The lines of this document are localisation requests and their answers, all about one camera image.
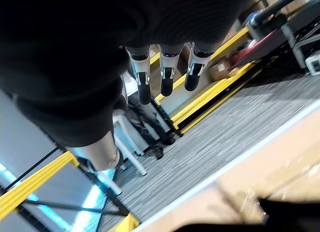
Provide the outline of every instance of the blue light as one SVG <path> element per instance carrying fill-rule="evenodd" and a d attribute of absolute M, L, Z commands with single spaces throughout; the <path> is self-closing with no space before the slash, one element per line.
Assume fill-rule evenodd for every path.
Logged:
<path fill-rule="evenodd" d="M 7 168 L 0 163 L 0 172 L 4 175 L 4 177 L 12 183 L 17 179 Z M 19 181 L 14 186 L 18 186 L 21 184 Z M 34 194 L 30 194 L 28 199 L 38 201 L 39 198 Z M 38 205 L 37 206 L 46 216 L 48 216 L 50 219 L 52 219 L 60 228 L 64 229 L 65 231 L 71 231 L 71 225 L 68 224 L 64 219 L 62 219 L 59 215 L 57 215 L 51 208 L 49 208 L 46 205 Z"/>
<path fill-rule="evenodd" d="M 115 174 L 114 169 L 103 171 L 108 177 L 113 178 Z M 3 174 L 4 177 L 12 183 L 17 179 L 16 176 L 14 176 L 7 168 L 0 163 L 0 174 Z M 98 177 L 102 183 L 104 183 L 106 186 L 106 182 L 104 181 L 103 177 Z M 21 184 L 21 182 L 17 182 L 14 186 L 18 186 Z M 101 200 L 102 197 L 105 197 L 104 193 L 96 186 L 92 186 L 90 192 L 88 193 L 84 203 L 83 207 L 86 208 L 95 208 L 98 201 Z M 38 201 L 39 198 L 34 194 L 30 194 L 28 199 Z M 56 214 L 51 208 L 49 208 L 46 205 L 38 205 L 37 206 L 45 215 L 47 215 L 50 219 L 52 219 L 60 228 L 64 229 L 65 231 L 71 231 L 71 232 L 83 232 L 88 228 L 92 220 L 98 221 L 97 216 L 100 217 L 100 214 L 89 212 L 89 211 L 80 211 L 76 219 L 71 226 L 68 224 L 63 218 L 61 218 L 58 214 Z"/>

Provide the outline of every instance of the gray carpet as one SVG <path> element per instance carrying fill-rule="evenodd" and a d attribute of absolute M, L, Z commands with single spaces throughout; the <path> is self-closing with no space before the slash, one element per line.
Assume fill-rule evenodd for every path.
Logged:
<path fill-rule="evenodd" d="M 139 219 L 150 218 L 320 98 L 320 77 L 250 86 L 167 147 L 161 160 L 139 157 L 148 170 L 146 176 L 126 163 L 128 169 L 116 176 L 124 190 L 119 199 Z M 107 231 L 119 220 L 104 216 L 99 231 Z"/>

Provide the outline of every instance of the chair leg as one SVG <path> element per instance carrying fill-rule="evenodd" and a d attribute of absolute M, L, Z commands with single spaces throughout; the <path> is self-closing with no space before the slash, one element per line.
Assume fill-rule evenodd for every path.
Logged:
<path fill-rule="evenodd" d="M 127 157 L 128 160 L 137 168 L 142 176 L 147 174 L 146 169 L 139 163 L 139 161 L 134 157 L 134 155 L 128 150 L 128 148 L 121 142 L 118 137 L 114 137 L 114 141 L 118 149 L 123 153 L 124 157 Z"/>
<path fill-rule="evenodd" d="M 122 189 L 112 179 L 110 179 L 107 175 L 105 175 L 102 171 L 98 171 L 97 174 L 98 176 L 103 178 L 103 182 L 105 182 L 106 185 L 110 189 L 112 189 L 116 195 L 120 195 L 122 193 Z"/>
<path fill-rule="evenodd" d="M 125 166 L 125 165 L 123 164 L 123 165 L 120 166 L 120 169 L 121 169 L 122 171 L 125 171 L 125 170 L 127 169 L 127 166 Z"/>
<path fill-rule="evenodd" d="M 119 124 L 121 126 L 121 129 L 123 130 L 123 132 L 125 133 L 125 135 L 127 136 L 127 139 L 129 140 L 130 142 L 130 145 L 133 147 L 133 149 L 135 150 L 135 152 L 138 154 L 138 155 L 141 155 L 143 156 L 145 153 L 143 151 L 141 151 L 138 146 L 135 144 L 135 142 L 130 138 L 130 133 L 128 132 L 127 130 L 127 127 L 125 125 L 125 121 L 126 123 L 128 124 L 128 126 L 132 126 L 130 124 L 130 122 L 128 121 L 128 119 L 123 116 L 123 115 L 118 115 L 118 121 L 119 121 Z"/>

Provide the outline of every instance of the yellow metal frame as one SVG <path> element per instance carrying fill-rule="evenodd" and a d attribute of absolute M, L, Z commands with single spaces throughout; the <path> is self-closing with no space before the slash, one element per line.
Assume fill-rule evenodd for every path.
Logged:
<path fill-rule="evenodd" d="M 27 199 L 30 194 L 35 192 L 68 163 L 71 163 L 75 167 L 79 165 L 77 159 L 70 152 L 66 152 L 34 173 L 17 187 L 2 195 L 0 197 L 0 220 L 6 217 L 19 204 Z"/>
<path fill-rule="evenodd" d="M 111 228 L 108 232 L 130 232 L 139 225 L 137 220 L 131 213 L 128 214 L 120 223 Z"/>
<path fill-rule="evenodd" d="M 214 84 L 211 88 L 206 90 L 203 94 L 181 109 L 177 114 L 175 114 L 171 120 L 173 124 L 178 126 L 182 121 L 188 118 L 191 114 L 201 108 L 204 104 L 209 102 L 212 98 L 221 93 L 224 89 L 230 86 L 233 82 L 239 79 L 243 74 L 250 70 L 254 66 L 253 63 L 248 63 L 239 69 L 238 73 L 231 77 L 222 79 L 216 84 Z"/>
<path fill-rule="evenodd" d="M 228 41 L 226 41 L 224 44 L 222 44 L 221 47 L 219 47 L 215 53 L 213 53 L 213 55 L 210 58 L 210 61 L 212 61 L 213 59 L 218 58 L 220 55 L 222 55 L 224 52 L 226 52 L 233 44 L 237 43 L 238 41 L 240 41 L 241 39 L 243 39 L 244 37 L 246 37 L 248 35 L 249 31 L 247 28 L 243 28 L 241 29 L 237 34 L 235 34 L 232 38 L 230 38 Z M 150 64 L 153 64 L 153 62 L 157 61 L 157 59 L 155 58 L 152 63 L 150 60 Z M 186 75 L 184 74 L 182 77 L 180 77 L 178 80 L 176 80 L 173 84 L 173 89 L 175 89 L 176 87 L 180 86 L 186 79 Z M 161 99 L 163 99 L 164 96 L 162 94 L 159 94 L 158 96 L 156 96 L 156 98 L 154 99 L 155 102 L 160 105 L 160 101 Z"/>
<path fill-rule="evenodd" d="M 150 65 L 155 64 L 160 59 L 160 53 L 155 54 L 152 58 L 150 58 Z"/>

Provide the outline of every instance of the gray metal part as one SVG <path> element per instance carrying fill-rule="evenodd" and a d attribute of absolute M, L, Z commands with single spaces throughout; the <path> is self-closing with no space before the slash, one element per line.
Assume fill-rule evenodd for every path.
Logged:
<path fill-rule="evenodd" d="M 320 29 L 320 23 L 316 25 L 310 32 L 308 32 L 303 38 L 301 38 L 300 41 L 308 39 L 319 29 Z"/>
<path fill-rule="evenodd" d="M 174 78 L 174 74 L 177 70 L 177 65 L 178 65 L 178 60 L 179 60 L 179 56 L 180 54 L 174 56 L 174 57 L 171 57 L 171 58 L 168 58 L 168 57 L 165 57 L 162 53 L 161 53 L 161 56 L 160 56 L 160 72 L 161 72 L 161 78 L 165 78 L 166 77 L 166 74 L 164 72 L 164 69 L 165 68 L 172 68 L 171 70 L 171 75 L 170 75 L 170 79 L 173 79 Z"/>
<path fill-rule="evenodd" d="M 140 47 L 140 48 L 132 48 L 132 47 L 126 47 L 127 50 L 135 55 L 143 55 L 149 52 L 150 49 L 150 45 L 144 46 L 144 47 Z"/>
<path fill-rule="evenodd" d="M 299 47 L 295 47 L 296 39 L 295 39 L 295 36 L 294 36 L 290 26 L 288 24 L 285 24 L 281 27 L 281 30 L 282 30 L 284 36 L 287 38 L 287 41 L 288 41 L 290 47 L 292 48 L 293 54 L 294 54 L 297 62 L 299 63 L 299 66 L 301 68 L 307 67 L 307 65 L 305 63 L 304 55 L 303 55 L 301 49 Z"/>
<path fill-rule="evenodd" d="M 305 39 L 305 40 L 303 40 L 301 42 L 297 42 L 295 47 L 302 47 L 302 46 L 307 45 L 309 43 L 314 43 L 314 42 L 316 42 L 318 40 L 320 40 L 320 34 L 314 35 L 314 36 L 312 36 L 312 37 L 310 37 L 308 39 Z"/>
<path fill-rule="evenodd" d="M 246 28 L 248 28 L 250 35 L 252 36 L 253 39 L 256 41 L 260 41 L 262 38 L 264 38 L 264 34 L 262 34 L 259 30 L 259 28 L 256 28 L 254 25 L 252 25 L 252 22 L 254 21 L 255 18 L 253 18 L 251 21 L 246 23 Z"/>
<path fill-rule="evenodd" d="M 202 74 L 202 72 L 204 71 L 204 69 L 207 67 L 211 55 L 206 57 L 206 58 L 200 58 L 200 57 L 196 56 L 195 53 L 194 53 L 195 46 L 197 46 L 197 49 L 200 49 L 200 46 L 198 46 L 198 44 L 193 43 L 193 46 L 192 46 L 192 49 L 191 49 L 191 52 L 190 52 L 190 56 L 189 56 L 187 73 L 189 75 L 192 75 L 193 72 L 194 72 L 193 71 L 194 70 L 194 65 L 195 64 L 202 64 L 202 68 L 201 68 L 200 72 L 197 74 L 198 76 L 200 76 Z"/>

